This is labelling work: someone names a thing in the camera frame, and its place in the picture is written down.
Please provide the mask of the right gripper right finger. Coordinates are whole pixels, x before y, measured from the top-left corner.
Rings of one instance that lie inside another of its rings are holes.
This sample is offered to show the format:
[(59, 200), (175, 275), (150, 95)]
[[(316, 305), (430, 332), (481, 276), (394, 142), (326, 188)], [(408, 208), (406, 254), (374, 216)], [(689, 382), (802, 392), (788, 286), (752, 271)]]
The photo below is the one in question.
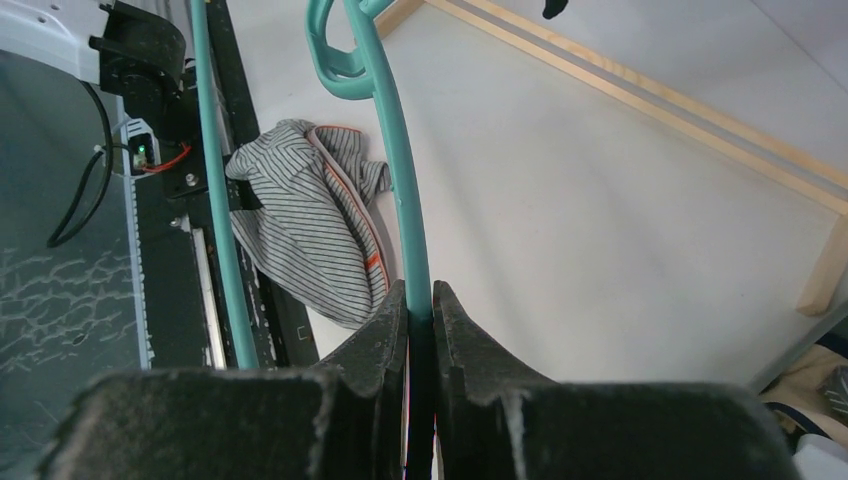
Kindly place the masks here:
[(795, 479), (773, 415), (716, 383), (561, 383), (433, 287), (446, 479)]

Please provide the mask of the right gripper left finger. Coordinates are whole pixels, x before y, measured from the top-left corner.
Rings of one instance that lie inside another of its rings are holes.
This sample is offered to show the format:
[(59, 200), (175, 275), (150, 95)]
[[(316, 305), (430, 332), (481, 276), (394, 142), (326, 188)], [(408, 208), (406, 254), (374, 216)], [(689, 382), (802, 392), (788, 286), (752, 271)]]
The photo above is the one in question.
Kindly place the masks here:
[(399, 479), (406, 295), (309, 367), (101, 377), (71, 404), (40, 479)]

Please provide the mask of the grey striped underwear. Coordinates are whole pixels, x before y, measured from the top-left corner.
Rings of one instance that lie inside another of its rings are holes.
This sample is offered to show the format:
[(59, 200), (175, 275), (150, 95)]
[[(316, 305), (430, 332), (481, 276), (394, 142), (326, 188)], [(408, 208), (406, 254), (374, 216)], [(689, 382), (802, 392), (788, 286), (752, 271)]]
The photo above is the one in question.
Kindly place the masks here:
[(254, 266), (335, 324), (365, 324), (391, 284), (369, 210), (389, 190), (390, 170), (367, 158), (365, 135), (281, 120), (238, 148), (225, 174), (246, 182), (259, 202), (230, 214)]

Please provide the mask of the teal hanger front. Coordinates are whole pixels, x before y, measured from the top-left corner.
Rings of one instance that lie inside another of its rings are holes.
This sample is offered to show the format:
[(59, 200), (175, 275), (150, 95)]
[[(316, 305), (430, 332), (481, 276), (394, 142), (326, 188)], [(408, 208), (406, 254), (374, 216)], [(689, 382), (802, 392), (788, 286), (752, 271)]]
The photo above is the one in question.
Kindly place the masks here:
[[(316, 74), (332, 95), (345, 100), (374, 101), (392, 178), (399, 224), (403, 274), (409, 318), (408, 350), (411, 367), (421, 366), (433, 348), (427, 341), (433, 321), (429, 264), (419, 188), (407, 125), (396, 83), (381, 42), (380, 27), (397, 12), (398, 1), (347, 1), (344, 8), (356, 41), (351, 52), (338, 51), (326, 38), (330, 1), (311, 1), (306, 10), (306, 39)], [(238, 262), (220, 139), (215, 119), (217, 94), (210, 55), (207, 4), (190, 4), (195, 50), (199, 119), (215, 246), (233, 336), (236, 365), (258, 365)]]

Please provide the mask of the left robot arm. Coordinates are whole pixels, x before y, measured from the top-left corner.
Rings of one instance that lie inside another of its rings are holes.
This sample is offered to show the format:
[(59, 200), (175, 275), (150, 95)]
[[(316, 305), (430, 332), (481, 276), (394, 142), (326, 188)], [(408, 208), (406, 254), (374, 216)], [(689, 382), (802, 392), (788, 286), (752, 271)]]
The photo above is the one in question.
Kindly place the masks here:
[(167, 19), (123, 1), (4, 1), (2, 50), (97, 85), (126, 113), (175, 141), (196, 126), (181, 87), (186, 39)]

